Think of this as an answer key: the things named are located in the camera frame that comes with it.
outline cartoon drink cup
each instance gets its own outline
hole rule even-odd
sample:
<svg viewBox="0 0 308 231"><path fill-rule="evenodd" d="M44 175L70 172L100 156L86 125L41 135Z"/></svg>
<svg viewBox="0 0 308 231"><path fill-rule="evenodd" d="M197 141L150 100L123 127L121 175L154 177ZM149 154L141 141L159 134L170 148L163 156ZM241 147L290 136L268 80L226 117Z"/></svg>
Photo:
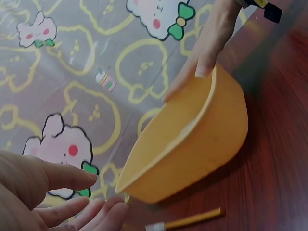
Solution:
<svg viewBox="0 0 308 231"><path fill-rule="evenodd" d="M99 69L99 72L95 76L96 82L103 88L106 88L110 92L115 88L116 82L111 78L108 72Z"/></svg>

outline wrist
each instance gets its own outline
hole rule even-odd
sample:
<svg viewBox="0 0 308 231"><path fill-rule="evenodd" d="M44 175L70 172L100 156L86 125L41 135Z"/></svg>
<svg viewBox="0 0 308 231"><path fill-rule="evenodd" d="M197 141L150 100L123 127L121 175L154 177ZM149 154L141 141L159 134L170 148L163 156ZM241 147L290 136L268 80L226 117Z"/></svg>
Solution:
<svg viewBox="0 0 308 231"><path fill-rule="evenodd" d="M236 21L241 8L238 0L216 0L213 6L213 10L228 21Z"/></svg>

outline finger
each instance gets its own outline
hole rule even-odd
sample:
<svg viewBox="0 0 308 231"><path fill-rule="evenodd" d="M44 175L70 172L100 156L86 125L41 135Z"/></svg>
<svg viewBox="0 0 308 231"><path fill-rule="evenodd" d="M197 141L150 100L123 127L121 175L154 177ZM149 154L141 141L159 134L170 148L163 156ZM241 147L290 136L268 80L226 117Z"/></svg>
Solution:
<svg viewBox="0 0 308 231"><path fill-rule="evenodd" d="M70 224L68 224L68 226L74 227L75 230L80 230L99 213L104 204L105 201L103 199L94 199L79 216L77 216Z"/></svg>
<svg viewBox="0 0 308 231"><path fill-rule="evenodd" d="M38 213L48 227L60 225L65 220L75 216L89 203L86 197L77 197L66 201L62 205L49 208L35 208L33 211Z"/></svg>
<svg viewBox="0 0 308 231"><path fill-rule="evenodd" d="M121 197L112 197L102 207L99 213L91 220L87 225L85 225L80 231L92 231L96 226L98 226L101 221L105 218L106 214L111 210L113 206L117 203L122 203L123 199Z"/></svg>
<svg viewBox="0 0 308 231"><path fill-rule="evenodd" d="M48 178L49 190L61 188L83 190L91 187L97 180L97 175L75 166L40 161Z"/></svg>
<svg viewBox="0 0 308 231"><path fill-rule="evenodd" d="M124 223L127 212L128 206L125 203L117 203L93 231L119 231Z"/></svg>
<svg viewBox="0 0 308 231"><path fill-rule="evenodd" d="M220 51L217 49L211 49L209 52L202 54L198 60L195 77L206 77L213 70L218 53Z"/></svg>
<svg viewBox="0 0 308 231"><path fill-rule="evenodd" d="M174 79L165 96L163 102L168 102L175 94L177 94L189 81L189 78L193 77L197 63L187 60L181 69L178 76Z"/></svg>

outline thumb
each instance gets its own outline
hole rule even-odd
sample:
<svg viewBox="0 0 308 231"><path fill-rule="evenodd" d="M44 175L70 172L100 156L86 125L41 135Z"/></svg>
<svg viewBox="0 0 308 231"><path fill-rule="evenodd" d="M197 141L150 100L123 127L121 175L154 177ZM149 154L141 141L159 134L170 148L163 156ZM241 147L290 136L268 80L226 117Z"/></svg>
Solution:
<svg viewBox="0 0 308 231"><path fill-rule="evenodd" d="M201 78L208 76L213 70L219 51L212 50L202 54L198 60L195 77Z"/></svg>

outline fingernail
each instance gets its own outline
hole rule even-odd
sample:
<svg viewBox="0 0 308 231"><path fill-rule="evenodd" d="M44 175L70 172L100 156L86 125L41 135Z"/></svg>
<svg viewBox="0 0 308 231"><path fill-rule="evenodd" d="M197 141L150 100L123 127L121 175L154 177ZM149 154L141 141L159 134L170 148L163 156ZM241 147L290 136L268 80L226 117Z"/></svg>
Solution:
<svg viewBox="0 0 308 231"><path fill-rule="evenodd" d="M198 66L194 76L196 78L204 78L206 76L207 68L205 66Z"/></svg>
<svg viewBox="0 0 308 231"><path fill-rule="evenodd" d="M93 173L88 173L88 175L93 179L97 179L98 177L96 174L93 174Z"/></svg>

